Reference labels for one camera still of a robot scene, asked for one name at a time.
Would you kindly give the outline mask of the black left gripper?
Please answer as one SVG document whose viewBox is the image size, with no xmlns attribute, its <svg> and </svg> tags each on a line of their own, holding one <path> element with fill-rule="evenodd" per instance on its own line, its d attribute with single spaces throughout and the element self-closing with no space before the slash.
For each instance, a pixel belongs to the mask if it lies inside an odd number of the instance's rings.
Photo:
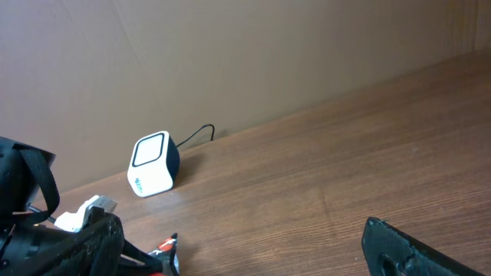
<svg viewBox="0 0 491 276">
<path fill-rule="evenodd" d="M 41 226 L 1 225 L 1 274 L 20 275 L 28 270 L 24 262 L 39 253 L 46 251 L 53 258 L 44 256 L 45 268 L 36 274 L 47 271 L 58 271 L 56 275 L 89 275 L 92 260 L 81 251 L 82 239 L 92 233 L 92 227 L 79 232 Z M 162 262 L 141 251 L 129 241 L 124 241 L 123 250 L 117 263 L 117 276 L 140 276 L 161 273 Z"/>
</svg>

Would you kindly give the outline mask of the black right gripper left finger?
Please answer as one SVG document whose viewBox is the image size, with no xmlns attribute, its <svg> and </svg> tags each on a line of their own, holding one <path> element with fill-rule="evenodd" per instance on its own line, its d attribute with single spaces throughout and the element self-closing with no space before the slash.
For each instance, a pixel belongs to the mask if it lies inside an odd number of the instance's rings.
<svg viewBox="0 0 491 276">
<path fill-rule="evenodd" d="M 124 246 L 119 218 L 105 215 L 77 233 L 1 227 L 1 275 L 115 275 Z"/>
</svg>

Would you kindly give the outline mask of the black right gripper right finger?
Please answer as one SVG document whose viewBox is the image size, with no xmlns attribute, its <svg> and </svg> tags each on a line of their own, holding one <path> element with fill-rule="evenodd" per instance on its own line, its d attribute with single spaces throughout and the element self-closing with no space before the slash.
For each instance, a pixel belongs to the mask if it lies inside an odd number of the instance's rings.
<svg viewBox="0 0 491 276">
<path fill-rule="evenodd" d="M 371 276 L 483 276 L 375 217 L 366 221 L 361 247 Z"/>
</svg>

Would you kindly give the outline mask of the dark snack packet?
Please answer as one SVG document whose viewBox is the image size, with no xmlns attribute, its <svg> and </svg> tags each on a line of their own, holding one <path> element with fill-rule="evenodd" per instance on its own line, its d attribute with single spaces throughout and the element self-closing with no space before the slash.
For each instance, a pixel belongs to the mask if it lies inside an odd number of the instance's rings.
<svg viewBox="0 0 491 276">
<path fill-rule="evenodd" d="M 160 271 L 153 273 L 158 276 L 180 276 L 180 264 L 177 257 L 178 234 L 174 233 L 162 241 L 149 255 L 158 259 Z"/>
</svg>

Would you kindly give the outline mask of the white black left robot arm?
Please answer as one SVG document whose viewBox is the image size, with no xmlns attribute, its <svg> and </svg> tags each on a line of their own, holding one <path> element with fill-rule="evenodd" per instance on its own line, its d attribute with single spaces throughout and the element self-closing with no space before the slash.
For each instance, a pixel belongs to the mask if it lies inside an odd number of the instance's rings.
<svg viewBox="0 0 491 276">
<path fill-rule="evenodd" d="M 54 154 L 1 139 L 1 273 L 3 275 L 152 275 L 161 260 L 124 237 L 120 219 L 92 207 L 79 232 L 47 228 L 60 196 Z"/>
</svg>

